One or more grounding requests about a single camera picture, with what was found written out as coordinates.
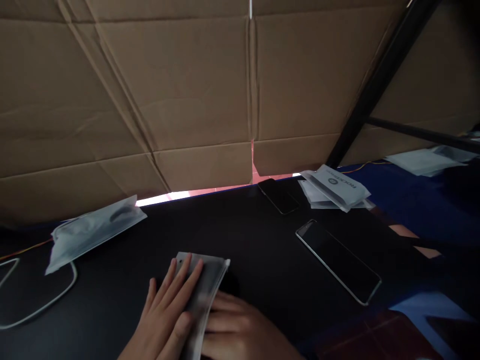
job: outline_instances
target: black table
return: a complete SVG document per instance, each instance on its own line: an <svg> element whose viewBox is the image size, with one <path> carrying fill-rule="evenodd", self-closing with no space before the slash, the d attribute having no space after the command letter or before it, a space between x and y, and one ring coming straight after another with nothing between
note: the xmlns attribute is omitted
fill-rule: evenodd
<svg viewBox="0 0 480 360"><path fill-rule="evenodd" d="M0 332L0 358L116 358L137 326L149 278L163 278L178 251L231 259L240 297L297 344L390 306L432 279L427 259L374 215L312 210L297 179L280 182L300 203L287 216L256 185L144 207L147 219L75 261L78 280L62 299L27 324ZM310 219L382 277L369 307L358 304L296 237ZM4 236L0 254L44 241L54 227ZM20 256L0 290L2 324L38 309L70 283L69 266L43 276L50 249ZM0 270L1 277L6 269Z"/></svg>

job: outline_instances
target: smartphone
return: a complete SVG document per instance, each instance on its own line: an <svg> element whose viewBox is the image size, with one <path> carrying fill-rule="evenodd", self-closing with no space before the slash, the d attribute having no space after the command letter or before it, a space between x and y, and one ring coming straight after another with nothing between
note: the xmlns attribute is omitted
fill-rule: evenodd
<svg viewBox="0 0 480 360"><path fill-rule="evenodd" d="M299 208L299 203L274 179L261 181L258 183L258 187L281 214L286 215Z"/></svg>
<svg viewBox="0 0 480 360"><path fill-rule="evenodd" d="M382 283L378 274L315 220L295 233L358 303L369 304Z"/></svg>

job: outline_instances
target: white plastic bag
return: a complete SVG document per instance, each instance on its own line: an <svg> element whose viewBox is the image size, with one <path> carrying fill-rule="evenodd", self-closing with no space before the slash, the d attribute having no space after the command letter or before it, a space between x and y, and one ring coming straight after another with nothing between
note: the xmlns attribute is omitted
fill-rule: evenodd
<svg viewBox="0 0 480 360"><path fill-rule="evenodd" d="M346 213L371 195L360 182L327 165L320 166L317 171L307 170L300 174Z"/></svg>
<svg viewBox="0 0 480 360"><path fill-rule="evenodd" d="M386 156L392 164L412 173L416 176L432 177L439 174L443 169L467 164L452 160L446 156L438 155L429 149L402 152L396 155Z"/></svg>
<svg viewBox="0 0 480 360"><path fill-rule="evenodd" d="M318 191L311 183L306 180L298 180L303 193L305 194L312 209L340 209L322 192ZM352 206L352 209L373 209L375 205L368 199Z"/></svg>
<svg viewBox="0 0 480 360"><path fill-rule="evenodd" d="M56 227L51 233L54 245L45 275L145 219L147 215L135 206L136 202L134 195Z"/></svg>
<svg viewBox="0 0 480 360"><path fill-rule="evenodd" d="M177 262L180 264L185 260L186 256L186 252L179 252L176 255ZM221 257L194 253L191 256L188 276L193 272L200 259L203 260L203 270L185 308L185 311L188 311L193 316L194 322L185 341L183 351L180 354L180 360L200 360L210 308L220 283L230 266L229 259L225 260ZM180 268L181 266L177 266L177 273L180 271Z"/></svg>

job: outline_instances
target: metal bar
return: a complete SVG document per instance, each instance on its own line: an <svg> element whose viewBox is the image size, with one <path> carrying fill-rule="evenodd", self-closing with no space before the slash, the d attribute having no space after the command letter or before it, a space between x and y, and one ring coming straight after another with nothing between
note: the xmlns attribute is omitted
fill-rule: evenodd
<svg viewBox="0 0 480 360"><path fill-rule="evenodd" d="M406 9L326 161L329 167L339 166L439 2L413 0Z"/></svg>
<svg viewBox="0 0 480 360"><path fill-rule="evenodd" d="M368 117L365 119L365 122L379 128L392 130L397 133L410 135L433 143L448 145L452 148L480 154L480 142L472 141L463 137L448 135L441 132L426 130L419 127L382 120L375 117Z"/></svg>

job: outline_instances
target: white cable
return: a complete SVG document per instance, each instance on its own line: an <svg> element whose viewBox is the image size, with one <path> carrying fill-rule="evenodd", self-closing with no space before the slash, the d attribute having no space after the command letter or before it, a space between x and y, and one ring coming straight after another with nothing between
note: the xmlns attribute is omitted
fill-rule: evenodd
<svg viewBox="0 0 480 360"><path fill-rule="evenodd" d="M13 266L11 267L11 269L6 273L6 276L2 279L2 281L0 281L0 288L2 287L2 285L4 284L5 281L7 281L8 277L13 273L13 271L15 270L15 268L17 267L17 265L19 264L20 262L20 259L18 257L12 259L12 260L8 260L8 261L5 261L3 263L0 264L0 267L3 266L3 265L6 265L6 264L9 264L11 262L15 262L15 264L13 264ZM17 325L20 325L24 322L26 322L28 319L31 319L33 318L35 315L41 313L43 310L45 310L46 308L48 308L50 305L52 305L54 302L56 302L58 299L60 299L63 295L65 295L65 293L70 290L72 288L72 286L75 284L75 281L77 280L77 268L75 267L74 265L74 262L70 262L70 265L71 265L71 270L73 272L73 279L70 283L70 285L68 285L68 287L63 290L60 295L58 295L56 298L54 298L52 301L50 301L49 303L47 303L46 305L42 306L41 308L39 308L37 311L31 313L30 315L28 315L27 317L23 318L22 320L20 321L17 321L17 322L14 322L13 324L10 324L10 325L1 325L0 324L0 330L6 330L6 329L10 329L10 328L13 328Z"/></svg>

